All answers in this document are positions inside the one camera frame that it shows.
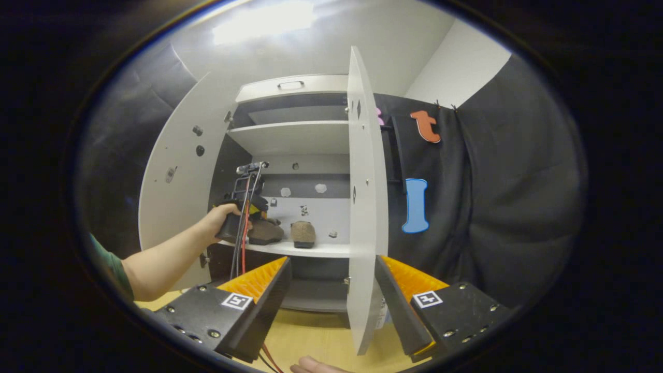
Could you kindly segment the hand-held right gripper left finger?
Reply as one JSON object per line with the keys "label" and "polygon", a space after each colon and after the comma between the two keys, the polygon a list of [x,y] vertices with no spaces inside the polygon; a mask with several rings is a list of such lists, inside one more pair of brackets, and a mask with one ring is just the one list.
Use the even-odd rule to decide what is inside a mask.
{"label": "hand-held right gripper left finger", "polygon": [[204,349],[253,363],[291,279],[291,258],[280,257],[221,285],[193,286],[153,316]]}

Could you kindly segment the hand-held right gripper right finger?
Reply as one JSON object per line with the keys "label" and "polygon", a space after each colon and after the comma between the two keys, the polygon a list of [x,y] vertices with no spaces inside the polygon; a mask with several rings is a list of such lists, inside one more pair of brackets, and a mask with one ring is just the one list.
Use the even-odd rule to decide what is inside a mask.
{"label": "hand-held right gripper right finger", "polygon": [[448,285],[385,255],[375,259],[375,279],[413,363],[478,344],[512,313],[469,282]]}

